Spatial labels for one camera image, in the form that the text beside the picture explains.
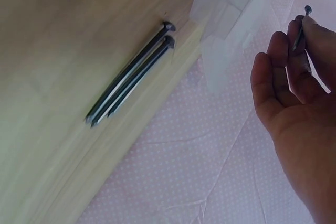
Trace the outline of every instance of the pink polka dot fabric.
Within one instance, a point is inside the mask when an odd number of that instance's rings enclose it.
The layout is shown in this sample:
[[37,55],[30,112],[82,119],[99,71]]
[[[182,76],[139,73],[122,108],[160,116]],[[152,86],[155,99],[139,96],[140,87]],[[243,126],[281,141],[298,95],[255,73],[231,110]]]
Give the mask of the pink polka dot fabric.
[[77,224],[313,223],[256,116],[249,82],[255,54],[312,0],[303,2],[273,0],[223,94],[208,92],[200,58]]

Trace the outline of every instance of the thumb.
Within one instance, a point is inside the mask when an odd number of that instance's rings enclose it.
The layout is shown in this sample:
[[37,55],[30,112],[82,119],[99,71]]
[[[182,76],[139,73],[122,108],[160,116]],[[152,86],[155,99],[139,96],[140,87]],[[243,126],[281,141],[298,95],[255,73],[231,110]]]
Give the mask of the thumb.
[[302,21],[306,50],[322,81],[336,90],[336,33],[305,16]]
[[336,63],[336,33],[317,24],[309,16],[302,21],[304,35],[306,37],[306,48],[309,56],[330,63]]

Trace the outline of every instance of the finger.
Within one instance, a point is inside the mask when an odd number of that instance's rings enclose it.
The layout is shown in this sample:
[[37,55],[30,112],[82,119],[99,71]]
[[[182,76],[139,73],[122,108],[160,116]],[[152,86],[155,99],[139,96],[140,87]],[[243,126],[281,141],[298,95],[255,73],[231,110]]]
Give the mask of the finger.
[[306,50],[321,80],[331,91],[336,90],[336,33],[304,17],[303,31]]
[[[292,48],[301,29],[300,18],[293,20],[288,26],[288,39]],[[288,77],[294,94],[302,103],[311,103],[326,94],[320,83],[312,76],[308,56],[305,48],[305,40],[293,52],[289,50],[287,64]]]
[[284,107],[276,99],[273,90],[272,64],[265,53],[261,52],[256,56],[251,73],[251,86],[257,115],[266,129],[270,130],[272,121]]
[[301,104],[289,90],[286,73],[288,46],[287,35],[282,32],[276,32],[273,34],[267,50],[267,55],[269,56],[272,65],[272,81],[275,96],[285,107]]

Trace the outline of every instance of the light wood surface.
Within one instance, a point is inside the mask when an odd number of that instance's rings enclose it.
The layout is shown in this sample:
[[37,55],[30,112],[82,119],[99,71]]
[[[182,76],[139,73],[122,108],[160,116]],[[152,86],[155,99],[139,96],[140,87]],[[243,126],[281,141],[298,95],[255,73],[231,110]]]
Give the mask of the light wood surface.
[[[73,224],[199,56],[193,0],[0,0],[0,223]],[[86,113],[160,29],[161,59],[110,120]]]

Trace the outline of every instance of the nail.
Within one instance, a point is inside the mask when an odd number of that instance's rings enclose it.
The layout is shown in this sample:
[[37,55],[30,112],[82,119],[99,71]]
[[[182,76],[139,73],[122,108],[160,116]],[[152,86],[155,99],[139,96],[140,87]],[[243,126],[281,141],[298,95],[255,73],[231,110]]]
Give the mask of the nail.
[[175,40],[171,36],[165,36],[162,45],[151,54],[146,61],[127,79],[113,97],[104,105],[102,110],[92,120],[91,127],[98,125],[103,118],[113,114],[132,93],[135,87],[145,77],[154,64],[170,49],[174,48]]
[[160,43],[169,31],[176,31],[176,27],[168,21],[163,22],[163,28],[154,36],[154,38],[140,51],[140,53],[124,68],[121,73],[113,80],[105,92],[101,95],[90,112],[86,116],[86,123],[92,123],[99,111],[104,107],[108,100],[116,93],[119,87],[126,79],[137,69],[137,67],[145,60],[150,52]]
[[[309,14],[312,13],[312,8],[309,5],[306,5],[304,7],[304,11],[306,12],[306,16],[309,16]],[[303,26],[301,26],[301,29],[299,31],[299,35],[298,35],[297,39],[294,42],[292,51],[295,51],[298,48],[298,45],[300,44],[300,42],[302,41],[302,39],[304,37],[305,37],[305,35],[303,33]]]

